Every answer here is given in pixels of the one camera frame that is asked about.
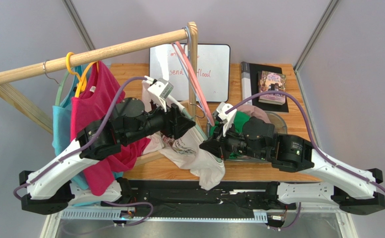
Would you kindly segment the pink hanger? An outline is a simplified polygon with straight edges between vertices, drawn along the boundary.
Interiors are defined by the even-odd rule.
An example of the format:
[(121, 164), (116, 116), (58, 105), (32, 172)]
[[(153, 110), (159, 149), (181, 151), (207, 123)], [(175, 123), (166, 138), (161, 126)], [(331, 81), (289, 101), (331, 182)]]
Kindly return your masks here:
[(210, 111), (210, 108), (208, 106), (208, 103), (205, 99), (204, 93), (202, 91), (202, 88), (200, 86), (200, 83), (197, 79), (197, 74), (195, 70), (193, 69), (193, 66), (188, 59), (188, 56), (185, 53), (185, 50), (182, 48), (181, 44), (179, 42), (172, 43), (173, 48), (175, 49), (176, 54), (178, 57), (182, 55), (183, 59), (181, 59), (181, 65), (185, 67), (185, 69), (188, 70), (188, 77), (192, 84), (192, 87), (194, 89), (194, 92), (196, 94), (196, 97), (199, 99), (199, 104), (201, 106), (201, 109), (204, 112), (204, 116), (207, 118), (207, 121), (211, 126), (215, 125), (215, 121), (213, 119), (212, 113)]

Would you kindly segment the pale green hanger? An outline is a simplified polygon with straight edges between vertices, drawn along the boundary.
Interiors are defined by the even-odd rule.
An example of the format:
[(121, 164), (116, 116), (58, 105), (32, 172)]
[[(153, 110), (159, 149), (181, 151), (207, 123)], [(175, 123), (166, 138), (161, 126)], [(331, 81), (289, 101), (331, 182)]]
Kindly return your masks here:
[(174, 151), (168, 158), (181, 169), (224, 168), (221, 159), (200, 148), (207, 137), (194, 117), (173, 96), (169, 96), (166, 102), (169, 106), (176, 105), (180, 110), (183, 118), (177, 118), (177, 122), (180, 131), (184, 133), (179, 139), (163, 136), (164, 142)]

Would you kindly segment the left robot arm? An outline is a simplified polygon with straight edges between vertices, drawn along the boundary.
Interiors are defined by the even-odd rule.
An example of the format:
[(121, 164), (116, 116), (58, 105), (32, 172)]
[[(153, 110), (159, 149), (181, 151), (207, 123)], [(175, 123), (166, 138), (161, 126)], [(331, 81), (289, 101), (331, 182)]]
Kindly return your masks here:
[(122, 146), (156, 132), (179, 139), (195, 124), (182, 113), (179, 105), (158, 106), (147, 112), (141, 100), (126, 98), (112, 106), (103, 119), (81, 130), (70, 145), (43, 168), (20, 173), (20, 187), (27, 190), (20, 198), (21, 208), (50, 215), (75, 204), (128, 202), (132, 190), (124, 178), (115, 179), (100, 196), (94, 195), (91, 189), (73, 185), (71, 179), (84, 169), (119, 153)]

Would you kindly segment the dusty pink t shirt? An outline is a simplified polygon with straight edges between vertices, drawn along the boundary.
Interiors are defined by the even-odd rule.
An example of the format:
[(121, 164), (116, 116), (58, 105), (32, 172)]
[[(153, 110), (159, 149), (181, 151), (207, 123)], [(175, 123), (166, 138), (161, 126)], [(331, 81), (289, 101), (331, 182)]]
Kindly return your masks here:
[(271, 123), (267, 113), (258, 107), (252, 105), (244, 105), (242, 111), (250, 117), (256, 117), (263, 120), (265, 123)]

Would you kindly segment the light blue wire hanger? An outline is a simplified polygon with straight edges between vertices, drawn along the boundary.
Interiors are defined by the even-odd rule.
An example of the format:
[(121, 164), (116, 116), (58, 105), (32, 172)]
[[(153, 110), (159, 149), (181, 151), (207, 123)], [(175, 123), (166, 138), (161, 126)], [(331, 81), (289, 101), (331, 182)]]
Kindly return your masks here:
[[(194, 65), (193, 65), (193, 58), (192, 58), (192, 51), (191, 51), (191, 47), (193, 46), (193, 45), (192, 45), (191, 32), (190, 32), (190, 29), (189, 29), (188, 26), (183, 27), (183, 29), (185, 30), (186, 35), (187, 35), (187, 43), (186, 43), (186, 46), (187, 46), (187, 52), (188, 52), (188, 53), (186, 53), (186, 55), (188, 56), (188, 59), (190, 60), (192, 66), (194, 66)], [(180, 60), (183, 60), (182, 55), (180, 55), (180, 57), (178, 57), (178, 55), (177, 55), (177, 58), (178, 58), (178, 60), (179, 60), (179, 62), (180, 62), (180, 64), (181, 64), (181, 61), (180, 61)], [(188, 77), (188, 70), (185, 69), (184, 66), (182, 66), (182, 69), (183, 69), (185, 75)], [(194, 93), (194, 96), (195, 96), (195, 99), (193, 100), (194, 103), (192, 103), (192, 105), (194, 106), (194, 105), (196, 104), (196, 100), (197, 100), (198, 98), (196, 97), (196, 94), (195, 94), (194, 89), (193, 89), (193, 87), (192, 87), (192, 84), (191, 84), (191, 82), (190, 82), (190, 80), (189, 80), (189, 77), (188, 77), (188, 82), (189, 82), (189, 86), (190, 86), (190, 88), (193, 90), (193, 93)]]

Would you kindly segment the white t shirt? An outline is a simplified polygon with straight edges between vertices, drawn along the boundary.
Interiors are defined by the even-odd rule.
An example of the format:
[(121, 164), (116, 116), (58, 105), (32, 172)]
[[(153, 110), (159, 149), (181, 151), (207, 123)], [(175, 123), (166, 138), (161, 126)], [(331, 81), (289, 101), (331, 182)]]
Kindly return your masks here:
[(199, 148), (207, 136), (198, 125), (189, 129), (180, 139), (166, 137), (161, 132), (147, 138), (150, 142), (142, 152), (143, 155), (160, 152), (180, 169), (189, 170), (199, 177), (202, 189), (210, 190), (219, 185), (225, 175), (225, 166), (221, 159)]

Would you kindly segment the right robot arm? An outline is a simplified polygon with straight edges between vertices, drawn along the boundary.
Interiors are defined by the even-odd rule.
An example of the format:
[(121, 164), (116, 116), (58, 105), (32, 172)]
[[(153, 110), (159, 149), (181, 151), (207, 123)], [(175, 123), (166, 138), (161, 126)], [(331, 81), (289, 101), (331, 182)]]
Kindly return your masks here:
[(227, 159), (231, 154), (269, 162), (282, 172), (318, 177), (318, 183), (270, 182), (263, 195), (263, 208), (282, 209), (302, 202), (337, 206), (354, 215), (369, 215), (385, 209), (385, 196), (377, 192), (381, 182), (378, 169), (361, 170), (321, 155), (310, 141), (289, 134), (279, 134), (275, 126), (256, 117), (244, 123), (242, 131), (232, 127), (223, 131), (219, 124), (213, 135), (200, 144), (212, 155)]

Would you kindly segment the green t shirt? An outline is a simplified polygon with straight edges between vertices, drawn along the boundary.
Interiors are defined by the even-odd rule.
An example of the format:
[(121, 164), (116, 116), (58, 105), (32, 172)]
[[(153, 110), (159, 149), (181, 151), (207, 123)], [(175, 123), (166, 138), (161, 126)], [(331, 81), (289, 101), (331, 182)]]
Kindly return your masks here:
[[(236, 133), (242, 133), (244, 124), (250, 119), (250, 116), (244, 112), (238, 111), (233, 121), (233, 126)], [(209, 136), (213, 135), (213, 132), (218, 125), (218, 121), (215, 122), (215, 126), (209, 128)]]

